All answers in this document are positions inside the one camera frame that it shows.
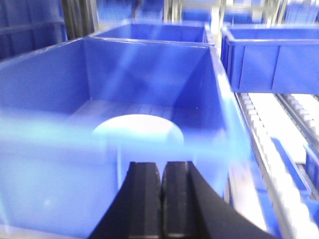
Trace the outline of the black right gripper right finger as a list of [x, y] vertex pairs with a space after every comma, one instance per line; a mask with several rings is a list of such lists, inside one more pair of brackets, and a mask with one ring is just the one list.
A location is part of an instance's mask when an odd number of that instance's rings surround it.
[[165, 239], [272, 239], [207, 183], [191, 161], [168, 162], [162, 178]]

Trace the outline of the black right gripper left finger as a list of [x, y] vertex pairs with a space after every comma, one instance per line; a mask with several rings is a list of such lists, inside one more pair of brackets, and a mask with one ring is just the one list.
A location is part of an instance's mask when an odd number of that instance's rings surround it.
[[154, 162], [131, 162], [112, 204], [91, 239], [160, 239], [161, 184]]

